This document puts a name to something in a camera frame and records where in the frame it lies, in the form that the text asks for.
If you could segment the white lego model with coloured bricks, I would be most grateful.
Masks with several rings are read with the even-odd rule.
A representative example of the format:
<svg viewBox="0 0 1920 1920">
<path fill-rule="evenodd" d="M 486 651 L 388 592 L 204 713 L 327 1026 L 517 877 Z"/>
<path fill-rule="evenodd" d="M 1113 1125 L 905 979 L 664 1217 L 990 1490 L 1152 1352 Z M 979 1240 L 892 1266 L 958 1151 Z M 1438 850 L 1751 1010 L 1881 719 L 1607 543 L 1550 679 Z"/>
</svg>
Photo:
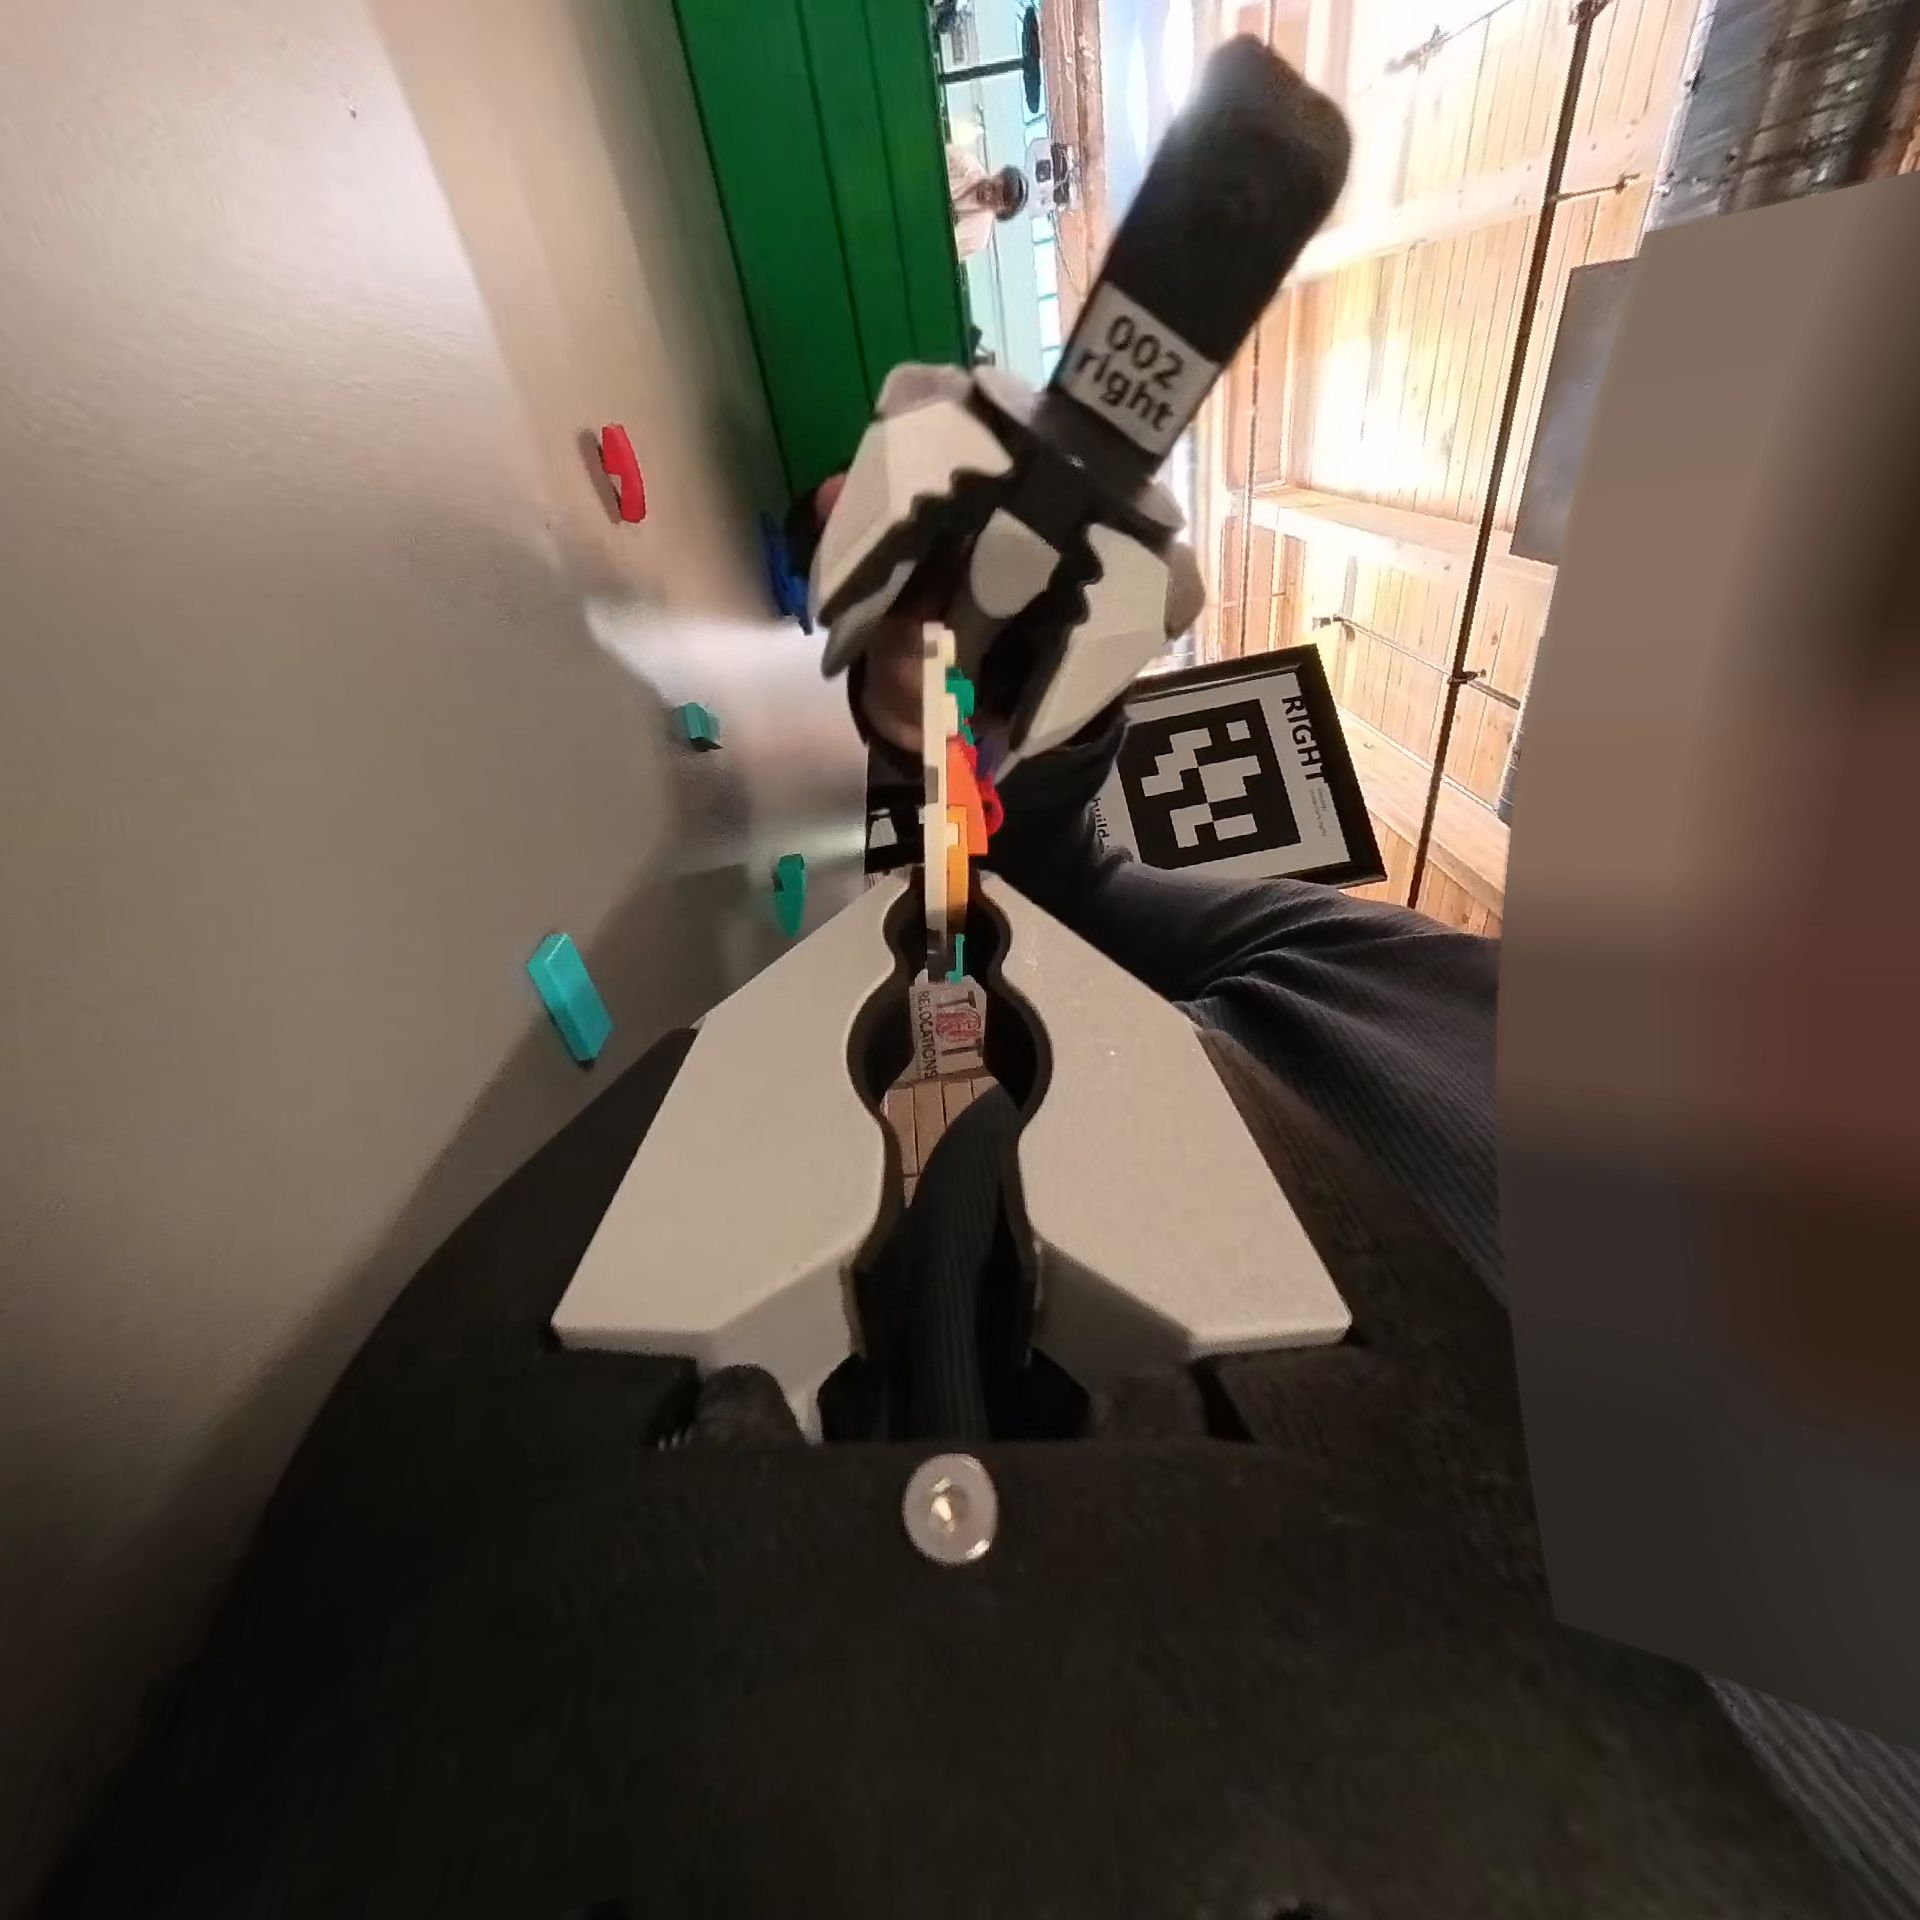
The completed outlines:
<svg viewBox="0 0 1920 1920">
<path fill-rule="evenodd" d="M 976 689 L 959 671 L 944 625 L 921 631 L 921 901 L 926 979 L 965 976 L 973 907 L 973 867 L 1001 826 L 992 780 L 981 775 L 973 729 Z"/>
</svg>

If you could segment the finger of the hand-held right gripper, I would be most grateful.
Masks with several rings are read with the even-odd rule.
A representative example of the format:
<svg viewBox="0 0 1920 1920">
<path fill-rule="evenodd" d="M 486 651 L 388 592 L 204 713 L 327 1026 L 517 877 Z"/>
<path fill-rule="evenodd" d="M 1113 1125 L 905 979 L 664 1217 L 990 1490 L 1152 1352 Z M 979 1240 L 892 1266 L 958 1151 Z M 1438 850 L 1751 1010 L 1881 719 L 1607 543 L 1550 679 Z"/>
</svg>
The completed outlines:
<svg viewBox="0 0 1920 1920">
<path fill-rule="evenodd" d="M 897 367 L 881 379 L 814 553 L 824 679 L 869 651 L 923 567 L 933 615 L 968 664 L 1040 602 L 1054 547 L 1015 512 L 1037 410 L 1040 392 L 997 367 Z"/>
<path fill-rule="evenodd" d="M 1019 519 L 997 512 L 968 587 L 1040 589 L 968 637 L 976 729 L 985 761 L 1032 761 L 1091 731 L 1168 640 L 1197 620 L 1207 592 L 1179 522 L 1116 528 L 1093 522 L 1057 555 Z"/>
</svg>

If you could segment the long teal lego tile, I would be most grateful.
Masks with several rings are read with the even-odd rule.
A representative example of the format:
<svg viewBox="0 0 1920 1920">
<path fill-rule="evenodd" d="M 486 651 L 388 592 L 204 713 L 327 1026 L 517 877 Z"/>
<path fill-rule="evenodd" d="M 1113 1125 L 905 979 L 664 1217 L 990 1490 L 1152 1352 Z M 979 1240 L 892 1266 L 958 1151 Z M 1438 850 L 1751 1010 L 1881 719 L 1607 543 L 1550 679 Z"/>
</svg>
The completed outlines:
<svg viewBox="0 0 1920 1920">
<path fill-rule="evenodd" d="M 613 1015 L 575 941 L 561 930 L 541 937 L 526 976 L 567 1057 L 595 1067 L 613 1039 Z"/>
</svg>

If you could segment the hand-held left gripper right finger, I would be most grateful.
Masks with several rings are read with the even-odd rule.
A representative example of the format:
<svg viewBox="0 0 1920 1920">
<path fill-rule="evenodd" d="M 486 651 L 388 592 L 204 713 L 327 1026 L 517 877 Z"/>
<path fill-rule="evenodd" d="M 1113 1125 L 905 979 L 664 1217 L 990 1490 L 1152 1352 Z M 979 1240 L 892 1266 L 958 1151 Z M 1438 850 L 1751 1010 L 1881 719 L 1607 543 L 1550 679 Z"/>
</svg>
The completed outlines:
<svg viewBox="0 0 1920 1920">
<path fill-rule="evenodd" d="M 1001 1191 L 1031 1349 L 1099 1397 L 1348 1337 L 1352 1309 L 1189 1015 L 993 873 L 973 880 L 967 963 L 1015 1104 Z"/>
</svg>

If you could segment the person's right hand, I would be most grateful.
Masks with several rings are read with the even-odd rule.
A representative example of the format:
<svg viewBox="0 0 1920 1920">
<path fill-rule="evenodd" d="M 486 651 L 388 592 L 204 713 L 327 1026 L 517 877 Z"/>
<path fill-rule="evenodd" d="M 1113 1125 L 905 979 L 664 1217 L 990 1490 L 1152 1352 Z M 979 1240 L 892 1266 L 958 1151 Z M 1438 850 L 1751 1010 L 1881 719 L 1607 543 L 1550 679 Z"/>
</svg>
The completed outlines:
<svg viewBox="0 0 1920 1920">
<path fill-rule="evenodd" d="M 945 611 L 965 548 L 945 543 L 912 577 L 892 613 L 848 671 L 848 707 L 870 751 L 907 772 L 921 769 L 921 628 Z"/>
</svg>

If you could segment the black framed marker sign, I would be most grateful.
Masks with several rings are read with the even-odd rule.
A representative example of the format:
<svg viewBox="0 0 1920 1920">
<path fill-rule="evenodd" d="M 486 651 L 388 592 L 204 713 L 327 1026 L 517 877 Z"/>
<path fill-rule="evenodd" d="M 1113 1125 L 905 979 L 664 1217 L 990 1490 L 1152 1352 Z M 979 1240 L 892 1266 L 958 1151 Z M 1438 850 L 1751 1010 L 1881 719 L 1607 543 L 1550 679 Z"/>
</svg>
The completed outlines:
<svg viewBox="0 0 1920 1920">
<path fill-rule="evenodd" d="M 1161 873 L 1334 889 L 1384 880 L 1310 644 L 1140 679 L 1093 820 L 1104 849 Z"/>
</svg>

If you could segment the stack of green storage bins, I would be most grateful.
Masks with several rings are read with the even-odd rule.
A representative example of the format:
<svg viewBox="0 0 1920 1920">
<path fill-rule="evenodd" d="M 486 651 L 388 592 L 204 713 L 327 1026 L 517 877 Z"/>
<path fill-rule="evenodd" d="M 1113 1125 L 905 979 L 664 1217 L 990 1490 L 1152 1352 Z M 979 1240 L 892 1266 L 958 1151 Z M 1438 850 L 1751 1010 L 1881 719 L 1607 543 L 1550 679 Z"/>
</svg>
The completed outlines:
<svg viewBox="0 0 1920 1920">
<path fill-rule="evenodd" d="M 928 8 L 677 2 L 785 487 L 848 466 L 884 377 L 968 364 Z"/>
</svg>

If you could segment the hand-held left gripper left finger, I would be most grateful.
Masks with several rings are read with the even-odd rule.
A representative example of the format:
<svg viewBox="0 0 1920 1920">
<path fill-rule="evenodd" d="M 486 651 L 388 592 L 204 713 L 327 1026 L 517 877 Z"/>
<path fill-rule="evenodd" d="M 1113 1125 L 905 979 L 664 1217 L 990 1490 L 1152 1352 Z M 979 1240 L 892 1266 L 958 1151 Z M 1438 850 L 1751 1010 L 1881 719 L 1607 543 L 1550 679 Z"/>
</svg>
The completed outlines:
<svg viewBox="0 0 1920 1920">
<path fill-rule="evenodd" d="M 564 1349 L 760 1369 L 822 1436 L 867 1345 L 857 1274 L 905 1205 L 881 1101 L 918 933 L 921 887 L 884 876 L 697 1023 L 552 1312 Z"/>
</svg>

